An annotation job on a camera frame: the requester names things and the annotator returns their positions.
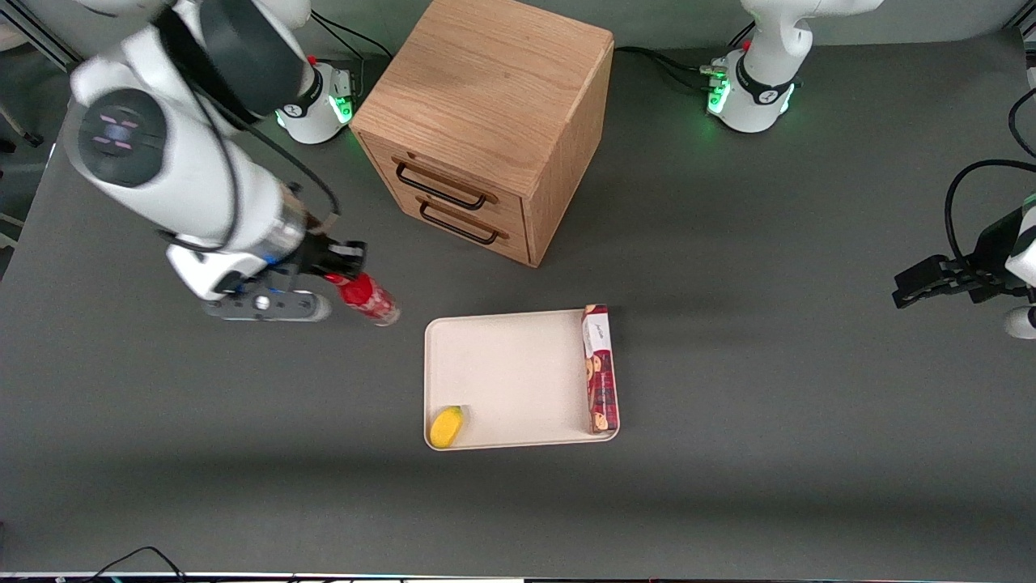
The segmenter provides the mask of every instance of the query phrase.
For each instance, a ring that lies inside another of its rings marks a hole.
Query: yellow fruit
[[[464,412],[456,405],[443,409],[435,420],[432,421],[432,429],[428,432],[428,441],[436,449],[445,449],[453,445],[453,440],[457,439],[461,426],[464,425]]]

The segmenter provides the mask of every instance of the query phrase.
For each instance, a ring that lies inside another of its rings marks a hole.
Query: red spray can
[[[338,286],[338,294],[343,302],[369,318],[375,326],[391,326],[399,320],[396,300],[366,272],[359,273],[355,279],[327,273],[324,279]]]

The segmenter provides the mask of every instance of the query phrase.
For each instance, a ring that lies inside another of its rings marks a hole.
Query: wooden drawer cabinet
[[[400,208],[540,264],[601,140],[611,33],[435,0],[351,126]]]

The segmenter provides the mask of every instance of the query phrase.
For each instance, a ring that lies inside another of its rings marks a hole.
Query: black metal handle
[[[421,210],[420,211],[421,211],[421,215],[424,216],[424,218],[426,221],[428,221],[429,223],[432,223],[433,225],[439,225],[440,227],[442,227],[442,228],[444,228],[447,230],[456,232],[457,234],[459,234],[459,235],[461,235],[461,236],[463,236],[465,238],[470,238],[471,240],[473,240],[473,241],[476,241],[476,242],[478,242],[480,244],[492,244],[493,241],[496,240],[497,235],[500,234],[499,231],[495,231],[495,230],[493,231],[493,234],[491,234],[491,235],[489,235],[487,237],[481,237],[481,236],[479,236],[477,234],[471,234],[471,233],[467,232],[466,230],[464,230],[464,229],[462,229],[460,227],[451,225],[450,223],[448,223],[448,222],[445,222],[445,221],[443,221],[441,218],[436,218],[435,216],[433,216],[433,215],[425,212],[425,210],[427,210],[427,209],[428,209],[428,202],[422,202],[421,203]]]
[[[479,200],[476,200],[474,202],[464,202],[463,200],[457,198],[456,196],[450,196],[449,194],[442,191],[435,190],[430,185],[419,182],[418,180],[407,178],[406,176],[403,175],[403,170],[406,170],[406,163],[400,162],[399,166],[396,167],[396,177],[399,178],[399,181],[403,182],[408,186],[413,186],[420,190],[421,192],[430,194],[435,198],[441,198],[442,200],[445,200],[451,204],[456,204],[457,206],[460,206],[461,208],[464,208],[466,210],[478,210],[479,208],[482,208],[483,204],[486,203],[486,195],[484,194],[480,196]]]

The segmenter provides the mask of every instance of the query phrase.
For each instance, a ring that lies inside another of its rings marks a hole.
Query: plastic tray
[[[464,427],[448,449],[605,442],[592,434],[583,311],[443,318],[425,331],[425,443],[445,407]]]

